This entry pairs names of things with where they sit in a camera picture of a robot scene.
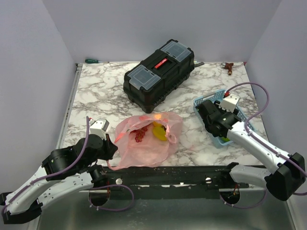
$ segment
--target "marble tabletop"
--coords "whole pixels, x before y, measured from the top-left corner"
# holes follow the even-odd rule
[[[68,127],[64,134],[63,147],[74,145],[85,136],[86,116],[94,119],[106,118],[110,122],[108,133],[114,141],[117,124],[127,117],[144,114],[141,108],[128,100],[123,91],[124,74],[137,64],[122,62],[83,65]],[[178,151],[163,165],[227,165],[234,161],[245,165],[261,164],[235,143],[221,149],[215,148],[193,112],[193,99],[196,97],[246,81],[249,80],[243,63],[234,64],[231,76],[228,76],[227,70],[221,68],[220,63],[205,63],[195,68],[190,78],[155,108],[154,112],[173,111],[183,118]],[[258,110],[250,86],[239,87],[235,92],[241,97],[239,105],[247,116]],[[254,118],[251,123],[257,133],[266,138],[261,117]],[[119,160],[119,154],[116,153],[110,161],[111,165],[117,165]],[[98,161],[98,163],[106,165],[104,161]]]

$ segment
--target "clear plastic lid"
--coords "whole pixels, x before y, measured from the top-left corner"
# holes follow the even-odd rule
[[[167,53],[179,62],[184,60],[191,53],[185,45],[174,41],[168,43],[161,51]]]
[[[148,90],[161,79],[143,65],[139,65],[127,76],[131,78],[129,83],[138,90],[141,86]]]

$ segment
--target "plastic basket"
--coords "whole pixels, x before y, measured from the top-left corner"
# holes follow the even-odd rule
[[[201,118],[200,114],[198,113],[196,106],[201,104],[205,100],[211,100],[212,102],[215,102],[216,100],[221,101],[224,98],[224,94],[225,94],[225,90],[218,90],[218,91],[215,92],[215,94],[210,94],[210,95],[207,95],[207,96],[201,96],[201,97],[194,99],[194,101],[193,101],[194,112],[195,112],[196,116],[198,117],[198,119],[200,120],[200,122],[203,124],[204,127],[205,127],[205,124],[202,121],[202,118]],[[240,108],[240,106],[237,106],[236,109],[239,110],[239,113],[237,114],[237,116],[240,117],[243,122],[245,122],[247,117],[245,116],[245,114],[242,111],[242,109]],[[254,126],[250,122],[248,123],[248,127],[251,130],[255,131]],[[231,140],[230,141],[223,141],[220,137],[215,138],[211,133],[209,133],[209,136],[212,139],[214,146],[218,149],[223,147],[223,146],[226,146],[226,145],[233,143],[233,141],[231,141]]]

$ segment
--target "bag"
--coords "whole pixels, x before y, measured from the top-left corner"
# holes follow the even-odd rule
[[[166,128],[166,141],[159,140],[152,129],[155,124],[162,124]],[[143,127],[147,131],[141,142],[136,140],[136,131]],[[169,156],[174,154],[178,148],[178,140],[182,130],[182,118],[173,112],[158,114],[146,114],[132,116],[123,120],[115,129],[117,137],[114,144],[118,147],[121,156],[118,166],[112,170],[128,168],[130,166],[157,167]]]

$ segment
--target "wall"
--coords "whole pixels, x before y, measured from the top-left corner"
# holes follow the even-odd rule
[[[43,0],[76,62],[137,61],[173,38],[196,58],[246,61],[280,0]]]
[[[307,159],[307,1],[283,0],[247,63],[251,81],[263,84],[271,100],[262,118],[269,140]],[[255,89],[260,106],[265,95]],[[300,189],[305,192],[307,185]],[[295,217],[305,222],[306,197],[295,197]]]
[[[55,148],[76,66],[41,0],[0,7],[0,193],[34,174]],[[27,225],[1,230],[25,229]]]

